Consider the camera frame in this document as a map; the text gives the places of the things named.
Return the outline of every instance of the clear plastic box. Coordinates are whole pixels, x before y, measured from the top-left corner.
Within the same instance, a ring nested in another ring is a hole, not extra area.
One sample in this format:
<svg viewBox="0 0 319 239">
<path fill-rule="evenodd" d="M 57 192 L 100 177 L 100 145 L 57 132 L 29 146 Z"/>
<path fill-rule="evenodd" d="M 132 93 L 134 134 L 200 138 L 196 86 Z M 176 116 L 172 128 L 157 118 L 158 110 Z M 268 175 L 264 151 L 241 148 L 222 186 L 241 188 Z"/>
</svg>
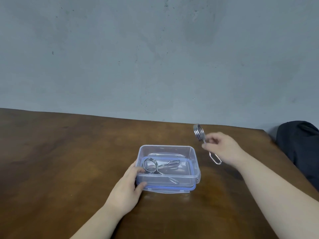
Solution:
<svg viewBox="0 0 319 239">
<path fill-rule="evenodd" d="M 196 153 L 190 146 L 143 145 L 138 152 L 136 166 L 142 166 L 147 158 L 153 158 L 158 165 L 172 160 L 179 160 L 179 163 L 159 167 L 159 171 L 164 175 L 157 172 L 138 174 L 137 184 L 147 182 L 144 190 L 159 193 L 188 193 L 194 190 L 200 181 L 201 172 Z M 155 170 L 154 163 L 146 161 L 145 165 L 153 166 Z"/>
</svg>

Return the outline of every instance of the wooden table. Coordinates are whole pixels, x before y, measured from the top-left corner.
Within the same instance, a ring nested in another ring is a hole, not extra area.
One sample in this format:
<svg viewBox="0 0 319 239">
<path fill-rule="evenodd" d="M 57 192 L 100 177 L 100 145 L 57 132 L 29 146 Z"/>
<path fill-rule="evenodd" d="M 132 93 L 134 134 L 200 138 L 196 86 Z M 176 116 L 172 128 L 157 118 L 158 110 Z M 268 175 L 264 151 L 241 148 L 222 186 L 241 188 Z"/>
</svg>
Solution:
<svg viewBox="0 0 319 239">
<path fill-rule="evenodd" d="M 203 128 L 229 134 L 319 200 L 263 130 Z M 0 238 L 71 237 L 105 203 L 143 144 L 194 147 L 201 181 L 188 194 L 143 192 L 114 238 L 276 238 L 241 175 L 211 161 L 192 124 L 11 109 L 0 109 Z"/>
</svg>

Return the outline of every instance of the gray wall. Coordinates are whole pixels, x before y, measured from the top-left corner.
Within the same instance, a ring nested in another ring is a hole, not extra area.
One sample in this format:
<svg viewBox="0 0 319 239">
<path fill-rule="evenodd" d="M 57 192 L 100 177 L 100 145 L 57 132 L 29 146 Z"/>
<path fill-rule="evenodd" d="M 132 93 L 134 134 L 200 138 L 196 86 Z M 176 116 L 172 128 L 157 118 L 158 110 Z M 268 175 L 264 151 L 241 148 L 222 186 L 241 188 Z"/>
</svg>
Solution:
<svg viewBox="0 0 319 239">
<path fill-rule="evenodd" d="M 0 0 L 0 107 L 319 126 L 319 0 Z"/>
</svg>

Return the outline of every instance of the black fabric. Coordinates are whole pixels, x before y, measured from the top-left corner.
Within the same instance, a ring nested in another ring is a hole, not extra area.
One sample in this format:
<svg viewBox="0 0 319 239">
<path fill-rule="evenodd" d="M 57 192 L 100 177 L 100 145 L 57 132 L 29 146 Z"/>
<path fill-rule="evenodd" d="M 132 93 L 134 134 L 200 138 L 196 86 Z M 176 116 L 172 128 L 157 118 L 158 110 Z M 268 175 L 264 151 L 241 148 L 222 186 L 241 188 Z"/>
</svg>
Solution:
<svg viewBox="0 0 319 239">
<path fill-rule="evenodd" d="M 281 124 L 276 143 L 319 191 L 319 130 L 306 121 Z"/>
</svg>

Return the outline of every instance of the forearm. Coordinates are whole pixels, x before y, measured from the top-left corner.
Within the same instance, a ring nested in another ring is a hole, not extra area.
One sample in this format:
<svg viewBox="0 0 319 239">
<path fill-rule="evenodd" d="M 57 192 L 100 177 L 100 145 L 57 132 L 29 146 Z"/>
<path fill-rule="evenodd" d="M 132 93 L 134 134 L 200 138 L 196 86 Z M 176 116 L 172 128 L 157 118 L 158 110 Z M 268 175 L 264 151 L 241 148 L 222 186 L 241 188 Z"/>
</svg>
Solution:
<svg viewBox="0 0 319 239">
<path fill-rule="evenodd" d="M 319 202 L 248 154 L 234 165 L 280 239 L 319 238 Z"/>
<path fill-rule="evenodd" d="M 122 217 L 112 208 L 99 209 L 71 239 L 108 239 Z"/>
</svg>

